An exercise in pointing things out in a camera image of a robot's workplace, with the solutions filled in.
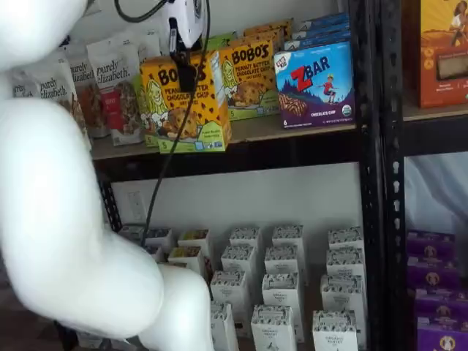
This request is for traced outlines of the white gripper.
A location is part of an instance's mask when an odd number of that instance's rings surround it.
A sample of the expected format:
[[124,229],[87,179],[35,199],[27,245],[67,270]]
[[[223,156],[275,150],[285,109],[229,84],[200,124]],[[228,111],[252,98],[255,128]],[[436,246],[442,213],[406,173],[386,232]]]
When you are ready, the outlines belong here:
[[167,2],[170,27],[169,49],[175,62],[181,92],[195,89],[196,68],[190,63],[190,52],[200,50],[204,29],[204,1],[175,0]]

